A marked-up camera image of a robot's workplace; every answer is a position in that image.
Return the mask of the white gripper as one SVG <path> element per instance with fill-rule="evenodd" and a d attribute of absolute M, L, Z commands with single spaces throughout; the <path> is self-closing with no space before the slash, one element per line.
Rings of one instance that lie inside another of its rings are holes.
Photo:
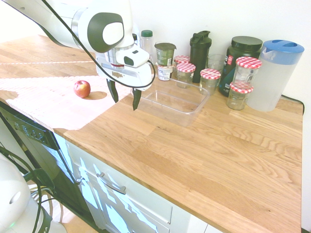
<path fill-rule="evenodd" d="M 122 85 L 128 85 L 130 87 L 146 86 L 152 81 L 154 72 L 152 71 L 151 65 L 149 63 L 145 63 L 137 68 L 129 66 L 114 67 L 106 61 L 103 53 L 96 53 L 95 57 L 98 64 L 101 65 L 101 68 L 112 78 L 121 82 Z M 119 101 L 119 95 L 116 90 L 115 81 L 107 79 L 106 82 L 111 97 L 113 98 L 114 102 L 117 103 Z M 133 110 L 135 111 L 138 108 L 140 102 L 141 90 L 133 88 L 132 93 L 132 106 Z"/>

